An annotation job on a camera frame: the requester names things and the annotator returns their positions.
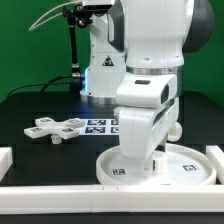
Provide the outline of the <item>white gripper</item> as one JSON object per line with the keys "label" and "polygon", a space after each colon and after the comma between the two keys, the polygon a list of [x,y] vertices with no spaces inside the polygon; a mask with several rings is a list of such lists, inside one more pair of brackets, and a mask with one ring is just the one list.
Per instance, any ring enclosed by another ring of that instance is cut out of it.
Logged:
{"label": "white gripper", "polygon": [[146,160],[144,171],[152,172],[156,147],[177,121],[177,77],[127,73],[116,93],[121,153]]}

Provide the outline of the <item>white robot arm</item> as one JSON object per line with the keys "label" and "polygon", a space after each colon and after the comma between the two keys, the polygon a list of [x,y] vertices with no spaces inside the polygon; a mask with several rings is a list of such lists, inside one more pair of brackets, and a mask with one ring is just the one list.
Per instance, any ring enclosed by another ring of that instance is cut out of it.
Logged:
{"label": "white robot arm", "polygon": [[87,76],[86,97],[112,98],[119,145],[96,162],[99,177],[166,168],[167,141],[177,141],[185,53],[201,49],[214,28],[208,0],[116,0],[107,12],[108,43],[126,55],[121,79]]}

